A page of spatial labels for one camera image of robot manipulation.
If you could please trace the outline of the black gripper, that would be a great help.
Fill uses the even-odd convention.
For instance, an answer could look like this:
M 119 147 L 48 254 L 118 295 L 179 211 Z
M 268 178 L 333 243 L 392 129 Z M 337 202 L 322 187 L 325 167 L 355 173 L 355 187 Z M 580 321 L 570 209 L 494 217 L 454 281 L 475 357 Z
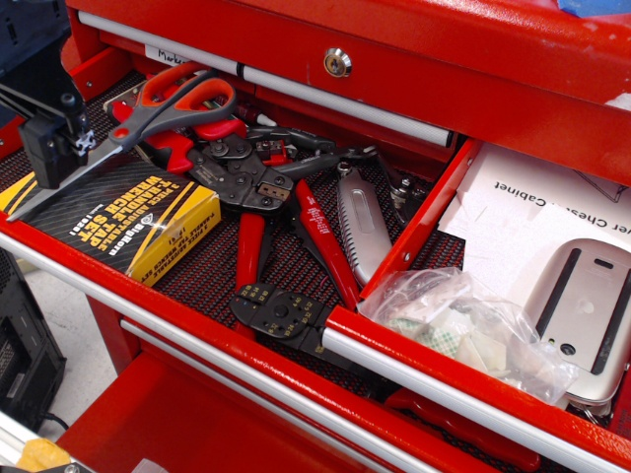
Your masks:
M 65 42 L 56 39 L 13 69 L 1 70 L 1 102 L 29 119 L 19 134 L 44 189 L 57 189 L 79 168 L 79 158 L 97 146 L 87 109 L 79 106 L 79 91 L 62 64 Z M 47 117 L 34 117 L 38 112 Z

